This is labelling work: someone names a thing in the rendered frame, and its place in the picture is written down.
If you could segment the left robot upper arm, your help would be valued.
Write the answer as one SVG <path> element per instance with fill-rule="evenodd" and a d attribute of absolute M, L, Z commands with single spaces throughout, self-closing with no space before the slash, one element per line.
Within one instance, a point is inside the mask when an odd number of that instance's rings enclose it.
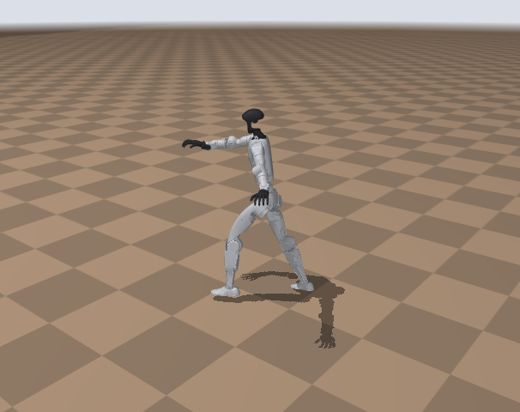
<path fill-rule="evenodd" d="M 251 154 L 253 156 L 255 167 L 252 168 L 252 172 L 255 176 L 262 172 L 260 164 L 262 163 L 265 166 L 265 151 L 264 147 L 260 142 L 254 143 L 251 147 Z"/>

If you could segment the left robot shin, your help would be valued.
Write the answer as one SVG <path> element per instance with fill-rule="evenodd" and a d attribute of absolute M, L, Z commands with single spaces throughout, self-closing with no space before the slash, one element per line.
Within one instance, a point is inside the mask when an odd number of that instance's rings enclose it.
<path fill-rule="evenodd" d="M 225 289 L 232 289 L 233 287 L 233 281 L 236 270 L 238 270 L 239 267 L 239 258 L 240 258 L 240 252 L 239 252 L 239 242 L 236 240 L 232 240 L 226 246 L 225 246 L 225 271 L 226 271 L 226 281 L 227 285 Z M 229 288 L 230 287 L 230 288 Z"/>

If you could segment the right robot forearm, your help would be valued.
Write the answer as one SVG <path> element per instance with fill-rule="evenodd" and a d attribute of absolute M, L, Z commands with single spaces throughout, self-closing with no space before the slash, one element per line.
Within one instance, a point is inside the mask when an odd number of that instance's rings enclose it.
<path fill-rule="evenodd" d="M 227 148 L 227 140 L 228 140 L 228 137 L 227 138 L 223 138 L 221 140 L 213 140 L 211 142 L 205 142 L 205 144 L 210 145 L 211 149 Z M 205 149 L 205 150 L 206 151 L 210 151 L 210 150 L 207 150 L 207 149 Z"/>

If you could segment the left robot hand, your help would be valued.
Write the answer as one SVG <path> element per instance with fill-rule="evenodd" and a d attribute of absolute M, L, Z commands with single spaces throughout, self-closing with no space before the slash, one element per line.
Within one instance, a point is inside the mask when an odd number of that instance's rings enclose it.
<path fill-rule="evenodd" d="M 250 201 L 252 201 L 253 198 L 255 198 L 254 199 L 255 206 L 256 206 L 257 199 L 258 199 L 258 206 L 260 206 L 261 198 L 263 199 L 263 206 L 264 206 L 264 198 L 266 198 L 267 205 L 269 205 L 269 191 L 266 191 L 265 189 L 261 189 L 257 194 L 254 194 L 253 196 L 251 196 Z"/>

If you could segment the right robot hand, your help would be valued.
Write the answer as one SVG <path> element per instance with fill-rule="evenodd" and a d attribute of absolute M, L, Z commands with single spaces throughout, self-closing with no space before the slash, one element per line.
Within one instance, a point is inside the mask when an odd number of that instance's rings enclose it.
<path fill-rule="evenodd" d="M 198 147 L 201 147 L 202 149 L 207 149 L 207 150 L 210 150 L 210 149 L 211 149 L 210 145 L 205 144 L 205 141 L 200 142 L 200 141 L 198 141 L 198 140 L 189 140 L 189 139 L 188 139 L 188 140 L 185 140 L 185 141 L 183 142 L 182 147 L 183 147 L 183 146 L 185 147 L 185 146 L 188 145 L 188 144 L 192 144 L 192 145 L 190 146 L 190 148 L 193 148 L 193 147 L 195 147 L 195 146 L 198 146 Z"/>

